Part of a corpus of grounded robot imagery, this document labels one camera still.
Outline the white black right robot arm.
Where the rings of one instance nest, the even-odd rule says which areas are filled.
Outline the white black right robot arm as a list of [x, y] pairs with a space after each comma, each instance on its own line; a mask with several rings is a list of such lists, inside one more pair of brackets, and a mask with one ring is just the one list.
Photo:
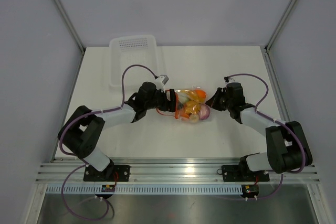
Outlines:
[[257, 106], [246, 102], [243, 87], [238, 82], [228, 82], [225, 87], [217, 88], [209, 100], [190, 94], [187, 102], [179, 97], [175, 101], [177, 108], [174, 112], [178, 116], [203, 121], [208, 118], [210, 109], [227, 111], [233, 120], [266, 138], [264, 153], [243, 156], [232, 168], [222, 166], [224, 181], [250, 181], [268, 171], [299, 173], [312, 164], [312, 154], [301, 124], [284, 122], [262, 113]]

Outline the clear zip top bag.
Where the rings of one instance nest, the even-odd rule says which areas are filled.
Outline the clear zip top bag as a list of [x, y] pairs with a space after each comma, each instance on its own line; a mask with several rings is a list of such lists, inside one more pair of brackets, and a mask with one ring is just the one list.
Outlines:
[[174, 112], [156, 109], [157, 113], [188, 123], [204, 122], [209, 119], [211, 110], [205, 104], [207, 93], [203, 89], [179, 89], [175, 90], [175, 96], [177, 104]]

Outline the fake brown ginger root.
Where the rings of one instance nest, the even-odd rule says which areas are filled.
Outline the fake brown ginger root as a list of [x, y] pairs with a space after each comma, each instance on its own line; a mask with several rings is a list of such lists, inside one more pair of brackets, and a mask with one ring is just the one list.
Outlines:
[[199, 112], [201, 104], [196, 101], [188, 101], [183, 105], [181, 116], [189, 118], [190, 115], [196, 115]]

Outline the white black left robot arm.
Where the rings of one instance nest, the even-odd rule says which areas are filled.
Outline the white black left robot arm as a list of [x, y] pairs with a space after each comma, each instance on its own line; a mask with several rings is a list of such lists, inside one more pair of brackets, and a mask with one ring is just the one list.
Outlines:
[[152, 82], [144, 82], [120, 107], [93, 111], [79, 106], [58, 133], [59, 148], [68, 148], [71, 154], [84, 161], [88, 172], [93, 170], [100, 180], [107, 181], [117, 169], [112, 159], [97, 146], [102, 131], [135, 123], [151, 109], [175, 112], [176, 105], [175, 90], [162, 90]]

